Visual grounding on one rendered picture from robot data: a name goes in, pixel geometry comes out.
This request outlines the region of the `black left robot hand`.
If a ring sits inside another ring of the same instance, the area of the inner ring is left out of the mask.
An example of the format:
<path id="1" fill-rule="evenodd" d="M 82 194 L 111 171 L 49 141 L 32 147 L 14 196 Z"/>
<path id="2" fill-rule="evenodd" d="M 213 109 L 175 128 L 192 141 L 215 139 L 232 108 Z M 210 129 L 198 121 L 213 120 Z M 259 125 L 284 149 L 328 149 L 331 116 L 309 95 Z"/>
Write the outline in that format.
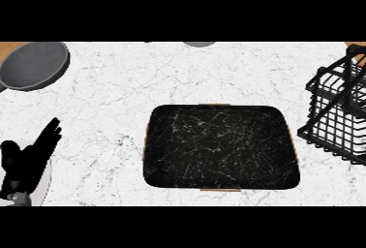
<path id="1" fill-rule="evenodd" d="M 6 173 L 0 199 L 8 200 L 15 193 L 30 195 L 36 191 L 49 159 L 63 138 L 61 131 L 61 120 L 54 118 L 34 144 L 21 148 L 14 140 L 5 140 L 0 143 L 2 168 Z"/>

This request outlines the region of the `black marble tray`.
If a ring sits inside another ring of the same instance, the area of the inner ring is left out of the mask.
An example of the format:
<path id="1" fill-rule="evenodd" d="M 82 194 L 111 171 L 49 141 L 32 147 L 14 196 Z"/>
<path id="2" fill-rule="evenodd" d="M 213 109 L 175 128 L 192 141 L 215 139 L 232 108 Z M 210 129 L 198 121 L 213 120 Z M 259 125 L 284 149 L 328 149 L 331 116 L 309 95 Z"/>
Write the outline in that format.
<path id="1" fill-rule="evenodd" d="M 282 112 L 271 106 L 157 107 L 144 178 L 158 188 L 296 188 L 299 158 Z"/>

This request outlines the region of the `dark grey frying pan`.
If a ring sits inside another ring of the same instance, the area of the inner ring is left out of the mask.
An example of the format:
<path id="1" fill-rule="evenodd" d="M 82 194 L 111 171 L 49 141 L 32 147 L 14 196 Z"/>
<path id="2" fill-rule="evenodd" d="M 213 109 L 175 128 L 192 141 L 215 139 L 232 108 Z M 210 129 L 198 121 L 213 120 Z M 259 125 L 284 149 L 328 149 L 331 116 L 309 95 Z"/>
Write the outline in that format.
<path id="1" fill-rule="evenodd" d="M 0 64 L 0 92 L 33 91 L 63 77 L 70 67 L 70 49 L 63 42 L 30 42 Z"/>

